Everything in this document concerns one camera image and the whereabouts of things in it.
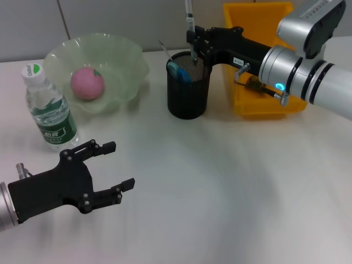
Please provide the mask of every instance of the plastic bottle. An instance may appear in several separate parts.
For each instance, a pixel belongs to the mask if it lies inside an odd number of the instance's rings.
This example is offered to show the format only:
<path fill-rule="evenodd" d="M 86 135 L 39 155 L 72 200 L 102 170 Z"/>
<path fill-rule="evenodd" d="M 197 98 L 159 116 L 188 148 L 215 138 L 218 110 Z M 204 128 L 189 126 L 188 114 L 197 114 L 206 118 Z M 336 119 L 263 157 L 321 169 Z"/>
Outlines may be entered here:
<path fill-rule="evenodd" d="M 65 97 L 50 82 L 41 65 L 28 64 L 22 70 L 27 85 L 27 106 L 45 141 L 57 151 L 78 143 L 76 124 Z"/>

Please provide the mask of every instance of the black mesh pen holder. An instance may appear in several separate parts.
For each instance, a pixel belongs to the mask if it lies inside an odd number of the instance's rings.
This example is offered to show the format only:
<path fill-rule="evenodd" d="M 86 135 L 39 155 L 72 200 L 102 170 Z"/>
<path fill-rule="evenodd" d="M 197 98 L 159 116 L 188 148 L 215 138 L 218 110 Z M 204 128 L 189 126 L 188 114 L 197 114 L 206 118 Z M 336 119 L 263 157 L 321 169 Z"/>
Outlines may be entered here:
<path fill-rule="evenodd" d="M 191 82 L 172 76 L 167 71 L 167 106 L 174 116 L 181 119 L 194 119 L 201 116 L 207 108 L 209 79 L 212 68 L 206 66 L 204 58 L 198 57 L 194 66 L 190 52 L 180 52 L 172 60 L 185 70 Z"/>

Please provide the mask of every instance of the glass bowl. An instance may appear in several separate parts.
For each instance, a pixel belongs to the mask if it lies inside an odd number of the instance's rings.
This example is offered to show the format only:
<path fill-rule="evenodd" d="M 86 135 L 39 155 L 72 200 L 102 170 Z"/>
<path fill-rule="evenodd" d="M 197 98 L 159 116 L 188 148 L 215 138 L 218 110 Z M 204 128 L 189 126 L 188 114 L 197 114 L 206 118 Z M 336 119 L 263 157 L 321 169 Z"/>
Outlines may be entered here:
<path fill-rule="evenodd" d="M 134 98 L 149 73 L 140 46 L 125 37 L 102 33 L 63 42 L 45 57 L 43 67 L 70 106 L 91 114 L 111 111 Z M 74 96 L 71 77 L 82 67 L 92 67 L 103 76 L 105 90 L 99 98 L 84 101 Z"/>

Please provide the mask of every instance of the yellow container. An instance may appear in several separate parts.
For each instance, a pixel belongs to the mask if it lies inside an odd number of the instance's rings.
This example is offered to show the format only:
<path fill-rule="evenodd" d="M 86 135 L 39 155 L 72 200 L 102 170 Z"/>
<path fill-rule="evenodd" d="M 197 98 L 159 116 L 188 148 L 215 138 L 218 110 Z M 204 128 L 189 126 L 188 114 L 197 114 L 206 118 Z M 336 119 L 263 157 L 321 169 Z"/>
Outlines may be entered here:
<path fill-rule="evenodd" d="M 275 45 L 289 47 L 276 36 L 276 30 L 281 19 L 292 10 L 290 2 L 224 4 L 228 28 L 240 26 L 244 29 L 244 37 L 270 47 Z M 234 112 L 244 118 L 280 119 L 286 114 L 303 111 L 307 106 L 300 98 L 290 96 L 288 105 L 282 107 L 277 99 L 265 93 L 236 85 L 234 67 L 225 65 L 225 72 L 229 80 L 229 93 L 233 100 Z M 239 82 L 246 83 L 250 76 L 248 73 L 243 74 Z"/>

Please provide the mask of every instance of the table surface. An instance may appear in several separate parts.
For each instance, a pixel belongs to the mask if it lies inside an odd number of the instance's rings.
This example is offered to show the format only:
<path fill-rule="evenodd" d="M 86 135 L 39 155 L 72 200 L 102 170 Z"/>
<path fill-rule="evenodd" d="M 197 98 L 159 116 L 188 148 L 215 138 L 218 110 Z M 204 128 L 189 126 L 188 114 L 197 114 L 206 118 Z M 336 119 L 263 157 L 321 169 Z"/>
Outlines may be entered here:
<path fill-rule="evenodd" d="M 333 38 L 326 60 L 352 70 L 352 37 Z M 167 109 L 163 52 L 139 96 L 112 114 L 75 115 L 81 142 L 115 141 L 86 162 L 95 190 L 134 177 L 121 205 L 83 215 L 71 206 L 0 234 L 0 262 L 352 263 L 352 122 L 315 106 L 283 120 L 232 114 L 220 65 L 207 111 L 181 120 Z M 58 163 L 25 104 L 20 70 L 0 64 L 1 181 Z"/>

